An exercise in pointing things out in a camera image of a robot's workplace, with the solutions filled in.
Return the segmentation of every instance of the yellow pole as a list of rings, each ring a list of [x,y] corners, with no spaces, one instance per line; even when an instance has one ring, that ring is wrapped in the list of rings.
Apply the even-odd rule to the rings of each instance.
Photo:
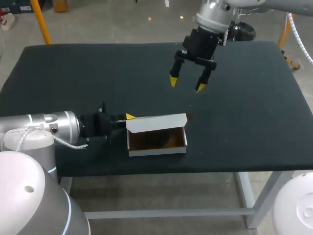
[[[38,0],[30,0],[31,5],[33,6],[40,30],[41,30],[41,34],[43,35],[44,41],[46,45],[51,44],[51,39],[49,36],[49,32],[47,29],[47,26],[45,25],[45,20],[44,20],[44,16],[43,13],[41,12]]]

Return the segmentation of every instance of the white table frame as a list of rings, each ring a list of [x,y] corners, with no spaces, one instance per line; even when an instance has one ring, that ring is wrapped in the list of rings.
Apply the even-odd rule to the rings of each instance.
[[[270,175],[260,196],[254,200],[247,172],[236,172],[244,208],[238,209],[202,209],[202,210],[145,210],[145,211],[95,211],[85,212],[88,219],[111,218],[143,218],[143,217],[173,217],[173,216],[246,216],[248,229],[256,229],[268,211],[271,209],[277,193],[287,181],[292,178],[294,171],[274,171]],[[61,186],[70,193],[72,177],[61,179]]]

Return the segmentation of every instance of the metal rod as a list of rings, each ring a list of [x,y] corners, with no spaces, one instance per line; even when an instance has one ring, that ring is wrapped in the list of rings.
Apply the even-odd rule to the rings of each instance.
[[[44,38],[45,44],[49,45],[51,44],[51,39],[50,39],[50,35],[47,29],[47,26],[45,25],[45,20],[44,20],[44,16],[43,13],[41,12],[38,0],[31,0],[31,5],[33,7],[34,13],[36,15],[37,18],[37,22],[39,24],[39,28],[41,30],[41,34]]]
[[[231,216],[253,215],[253,208],[205,209],[205,210],[151,210],[151,211],[96,211],[85,212],[87,219],[179,217],[179,216]]]
[[[253,208],[255,204],[249,175],[247,172],[236,172],[241,198],[245,208]]]

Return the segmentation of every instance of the yellow object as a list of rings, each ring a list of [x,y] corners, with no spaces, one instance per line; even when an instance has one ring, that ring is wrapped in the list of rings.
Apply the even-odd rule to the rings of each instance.
[[[67,12],[67,0],[52,0],[55,12]]]
[[[200,86],[196,92],[198,93],[199,91],[201,91],[205,87],[206,87],[206,84],[200,83]]]
[[[45,25],[44,16],[43,16],[43,13],[41,12],[38,0],[30,0],[30,2],[31,2],[31,5],[32,5],[32,7],[34,9],[34,13],[36,15],[36,18],[37,18],[37,21],[38,21],[38,24],[39,24],[39,28],[41,30],[41,34],[43,35],[45,44],[49,45],[49,44],[51,44],[51,39],[50,39],[50,36],[49,36],[48,29],[47,29],[47,27]]]
[[[170,75],[170,78],[171,78],[171,85],[172,85],[172,87],[175,87],[178,78],[177,77],[172,77],[171,75]]]
[[[130,115],[130,114],[126,114],[126,119],[129,120],[129,119],[135,119],[136,117],[134,117],[133,115]]]

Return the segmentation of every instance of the yellow fingertip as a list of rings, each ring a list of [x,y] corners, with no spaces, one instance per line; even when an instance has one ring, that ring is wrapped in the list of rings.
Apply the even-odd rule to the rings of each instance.
[[[175,87],[178,78],[177,77],[172,77],[171,75],[170,75],[170,78],[171,78],[171,85],[172,85],[172,87]]]
[[[126,114],[126,120],[135,119],[135,118],[136,118],[136,117],[134,117],[133,115]]]
[[[200,83],[200,86],[196,92],[198,93],[199,91],[201,91],[205,87],[206,87],[206,84]]]

